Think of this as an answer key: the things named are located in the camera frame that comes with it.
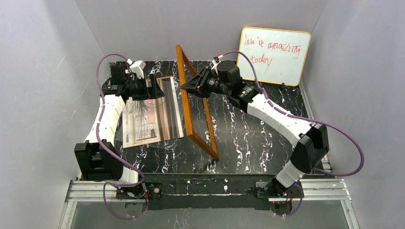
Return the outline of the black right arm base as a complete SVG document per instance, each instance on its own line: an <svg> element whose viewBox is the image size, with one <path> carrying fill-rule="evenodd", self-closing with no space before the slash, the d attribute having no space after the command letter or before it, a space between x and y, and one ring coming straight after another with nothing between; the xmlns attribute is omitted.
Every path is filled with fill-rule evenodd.
<svg viewBox="0 0 405 229"><path fill-rule="evenodd" d="M256 182L253 191L257 198L282 198L282 200L291 201L294 197L301 196L299 188L302 188L301 182L296 182L290 187L284 187L279 183Z"/></svg>

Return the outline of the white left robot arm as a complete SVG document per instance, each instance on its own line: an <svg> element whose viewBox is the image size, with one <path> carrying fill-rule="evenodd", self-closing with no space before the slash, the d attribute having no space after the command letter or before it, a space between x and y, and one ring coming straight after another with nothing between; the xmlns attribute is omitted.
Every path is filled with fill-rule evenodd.
<svg viewBox="0 0 405 229"><path fill-rule="evenodd" d="M100 104L95 122L83 143L74 148L83 178L130 187L144 176L128 168L115 149L117 125L128 99L145 101L164 96L156 77L145 79L143 60L116 62L110 65L111 76L101 85Z"/></svg>

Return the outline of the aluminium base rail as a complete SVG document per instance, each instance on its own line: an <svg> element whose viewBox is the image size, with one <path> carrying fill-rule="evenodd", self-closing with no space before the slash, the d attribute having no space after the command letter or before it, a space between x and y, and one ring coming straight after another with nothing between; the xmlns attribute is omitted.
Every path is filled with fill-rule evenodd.
<svg viewBox="0 0 405 229"><path fill-rule="evenodd" d="M359 224L354 214L351 197L343 179L306 178L301 180L301 196L291 201L282 198L257 198L256 182L268 182L269 175L209 175L209 174L149 174L146 182L161 183L161 199L116 199L119 188L101 182L72 181L60 228L71 227L76 206L80 202L111 202L141 204L149 210L177 208L254 208L269 210L276 215L295 212L304 201L338 201L351 229Z"/></svg>

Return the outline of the yellow-framed whiteboard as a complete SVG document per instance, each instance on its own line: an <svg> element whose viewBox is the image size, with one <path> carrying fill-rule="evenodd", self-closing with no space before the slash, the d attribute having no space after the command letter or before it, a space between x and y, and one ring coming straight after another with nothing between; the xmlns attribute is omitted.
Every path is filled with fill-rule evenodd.
<svg viewBox="0 0 405 229"><path fill-rule="evenodd" d="M244 27L241 31L239 51L248 60L237 57L237 66L244 80L297 86L300 83L311 34L306 31L291 31L260 27Z"/></svg>

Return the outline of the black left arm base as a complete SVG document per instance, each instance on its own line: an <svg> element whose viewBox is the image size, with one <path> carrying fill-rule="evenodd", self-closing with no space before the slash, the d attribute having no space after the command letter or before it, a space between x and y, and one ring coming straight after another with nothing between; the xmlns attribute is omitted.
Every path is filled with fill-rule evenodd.
<svg viewBox="0 0 405 229"><path fill-rule="evenodd" d="M116 192L116 199L161 199L161 183L145 182L135 187L123 187Z"/></svg>

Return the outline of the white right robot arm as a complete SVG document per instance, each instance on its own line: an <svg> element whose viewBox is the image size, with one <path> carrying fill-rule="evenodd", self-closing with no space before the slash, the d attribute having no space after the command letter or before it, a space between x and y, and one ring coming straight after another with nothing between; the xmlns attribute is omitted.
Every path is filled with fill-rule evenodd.
<svg viewBox="0 0 405 229"><path fill-rule="evenodd" d="M236 108L261 119L282 134L293 146L290 160L269 185L273 192L286 191L314 167L329 151L325 125L313 124L272 103L264 92L252 83L245 83L233 61L222 61L214 68L203 68L181 88L200 98L212 93L222 94Z"/></svg>

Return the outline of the printed photo sheet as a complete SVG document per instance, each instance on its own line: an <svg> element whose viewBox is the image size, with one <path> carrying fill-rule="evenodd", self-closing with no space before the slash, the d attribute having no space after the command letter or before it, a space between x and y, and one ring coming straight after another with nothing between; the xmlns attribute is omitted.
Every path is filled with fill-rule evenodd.
<svg viewBox="0 0 405 229"><path fill-rule="evenodd" d="M175 80L165 76L158 78L157 83L163 97L126 102L122 114L124 148L184 137Z"/></svg>

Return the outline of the orange wooden picture frame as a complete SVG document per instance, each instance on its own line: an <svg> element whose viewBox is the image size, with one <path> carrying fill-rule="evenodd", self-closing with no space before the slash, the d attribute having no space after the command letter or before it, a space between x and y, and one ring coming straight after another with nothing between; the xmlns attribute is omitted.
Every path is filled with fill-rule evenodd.
<svg viewBox="0 0 405 229"><path fill-rule="evenodd" d="M176 56L180 85L184 86L187 80L197 75L197 71L179 44L176 45ZM220 155L208 99L199 98L181 89L181 100L187 137L213 160L218 161Z"/></svg>

